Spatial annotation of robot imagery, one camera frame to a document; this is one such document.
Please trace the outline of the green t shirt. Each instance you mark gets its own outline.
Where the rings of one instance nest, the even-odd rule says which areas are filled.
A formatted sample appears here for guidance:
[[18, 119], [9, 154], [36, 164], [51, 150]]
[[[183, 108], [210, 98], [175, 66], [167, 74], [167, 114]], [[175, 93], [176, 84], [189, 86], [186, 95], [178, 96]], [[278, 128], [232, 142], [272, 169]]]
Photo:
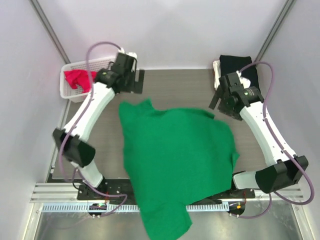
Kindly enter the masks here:
[[123, 164], [152, 240], [176, 240], [192, 225], [187, 206], [231, 188], [239, 154], [230, 127], [199, 108], [122, 102]]

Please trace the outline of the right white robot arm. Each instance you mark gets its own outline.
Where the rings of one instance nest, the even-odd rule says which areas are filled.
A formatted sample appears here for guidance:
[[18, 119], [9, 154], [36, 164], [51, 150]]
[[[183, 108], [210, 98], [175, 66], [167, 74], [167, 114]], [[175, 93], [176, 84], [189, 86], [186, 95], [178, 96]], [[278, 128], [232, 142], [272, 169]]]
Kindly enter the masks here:
[[244, 189], [259, 189], [268, 194], [293, 185], [302, 177], [309, 162], [289, 147], [275, 126], [268, 111], [263, 108], [264, 98], [254, 86], [245, 88], [237, 72], [219, 78], [219, 85], [209, 105], [239, 121], [245, 121], [256, 138], [267, 165], [257, 171], [235, 173], [225, 191], [236, 198]]

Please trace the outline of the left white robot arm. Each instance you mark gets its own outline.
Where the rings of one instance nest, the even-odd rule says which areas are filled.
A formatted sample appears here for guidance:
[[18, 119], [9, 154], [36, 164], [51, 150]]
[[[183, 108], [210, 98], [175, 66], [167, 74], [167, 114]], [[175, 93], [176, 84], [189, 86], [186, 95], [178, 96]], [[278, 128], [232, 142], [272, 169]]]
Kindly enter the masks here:
[[89, 92], [71, 120], [52, 133], [59, 160], [66, 159], [70, 162], [90, 186], [89, 194], [97, 200], [106, 195], [107, 188], [102, 184], [104, 176], [95, 163], [96, 150], [88, 144], [88, 139], [101, 113], [117, 94], [142, 93], [144, 77], [141, 73], [139, 80], [136, 80], [137, 63], [138, 56], [135, 52], [121, 50], [114, 61], [93, 76], [90, 62], [86, 61]]

